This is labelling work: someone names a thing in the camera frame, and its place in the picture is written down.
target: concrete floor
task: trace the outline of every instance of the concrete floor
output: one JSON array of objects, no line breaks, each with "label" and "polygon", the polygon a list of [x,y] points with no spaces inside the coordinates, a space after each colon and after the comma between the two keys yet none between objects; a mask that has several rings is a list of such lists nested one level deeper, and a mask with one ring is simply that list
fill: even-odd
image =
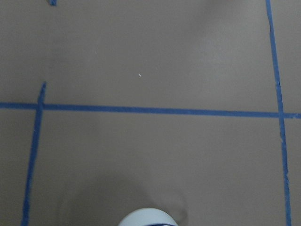
[{"label": "concrete floor", "polygon": [[[301,113],[301,2],[272,0],[284,109]],[[0,102],[277,112],[265,1],[0,2]],[[0,225],[22,217],[35,111],[0,109]],[[301,120],[286,119],[292,225]],[[30,226],[284,226],[278,118],[45,111]]]}]

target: gray floor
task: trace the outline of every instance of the gray floor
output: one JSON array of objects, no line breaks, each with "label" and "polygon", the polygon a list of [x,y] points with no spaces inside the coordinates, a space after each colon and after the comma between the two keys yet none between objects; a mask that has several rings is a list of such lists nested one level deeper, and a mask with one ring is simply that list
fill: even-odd
[{"label": "gray floor", "polygon": [[[272,1],[285,112],[301,113],[301,2]],[[0,2],[0,102],[277,112],[264,0]],[[0,109],[0,225],[17,226],[35,112]],[[285,121],[292,225],[301,121]],[[30,226],[283,226],[278,119],[45,111]]]}]

